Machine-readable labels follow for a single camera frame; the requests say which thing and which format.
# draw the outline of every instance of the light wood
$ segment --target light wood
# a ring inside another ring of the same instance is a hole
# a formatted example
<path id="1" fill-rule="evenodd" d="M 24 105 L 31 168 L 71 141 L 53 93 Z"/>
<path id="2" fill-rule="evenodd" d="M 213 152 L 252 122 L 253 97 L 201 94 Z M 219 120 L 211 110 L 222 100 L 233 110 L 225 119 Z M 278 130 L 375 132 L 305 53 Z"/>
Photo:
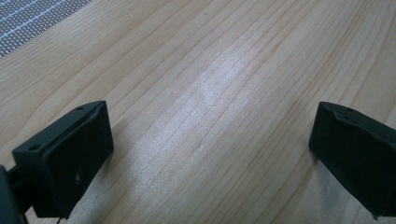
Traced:
<path id="1" fill-rule="evenodd" d="M 396 128 L 395 12 L 94 0 L 0 60 L 0 163 L 105 99 L 115 152 L 61 223 L 396 223 L 374 221 L 307 145 L 319 101 Z"/>

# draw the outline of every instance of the wood grain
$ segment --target wood grain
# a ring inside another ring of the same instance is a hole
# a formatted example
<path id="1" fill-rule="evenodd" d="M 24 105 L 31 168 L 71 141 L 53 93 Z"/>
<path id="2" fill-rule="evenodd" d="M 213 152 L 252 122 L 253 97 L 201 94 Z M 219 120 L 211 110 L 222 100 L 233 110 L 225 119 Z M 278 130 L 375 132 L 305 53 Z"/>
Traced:
<path id="1" fill-rule="evenodd" d="M 395 223 L 374 221 L 307 145 L 319 101 L 396 128 L 395 12 L 95 0 L 0 60 L 0 163 L 105 99 L 115 152 L 61 223 Z"/>

